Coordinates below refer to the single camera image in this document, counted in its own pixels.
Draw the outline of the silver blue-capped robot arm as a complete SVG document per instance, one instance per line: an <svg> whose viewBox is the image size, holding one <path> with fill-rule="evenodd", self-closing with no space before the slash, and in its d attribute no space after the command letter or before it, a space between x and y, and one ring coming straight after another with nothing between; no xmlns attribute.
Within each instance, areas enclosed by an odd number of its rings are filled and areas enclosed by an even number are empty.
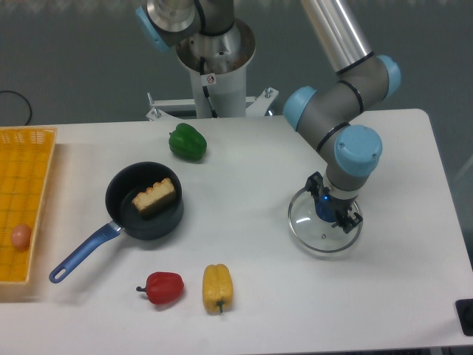
<svg viewBox="0 0 473 355"><path fill-rule="evenodd" d="M283 115L327 163L306 182L318 218L351 232L362 223L355 199L382 152L379 135L352 125L401 84L398 65L375 55L345 1L303 1L302 6L337 75L326 92L296 90ZM174 48L191 76L200 118L241 117L246 85L238 82L255 52L251 29L234 14L232 1L147 1L135 12L156 50Z"/></svg>

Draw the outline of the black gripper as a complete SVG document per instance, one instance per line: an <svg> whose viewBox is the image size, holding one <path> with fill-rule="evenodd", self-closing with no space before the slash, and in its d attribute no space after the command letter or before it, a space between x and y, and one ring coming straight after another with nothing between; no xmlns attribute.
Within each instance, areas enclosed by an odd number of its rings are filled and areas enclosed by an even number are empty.
<svg viewBox="0 0 473 355"><path fill-rule="evenodd" d="M356 206L351 206L357 198L357 191L344 191L332 185L325 186L319 172L309 176L304 185L315 202L319 202L320 218L335 218L333 228L340 228L349 234L363 222L363 217Z"/></svg>

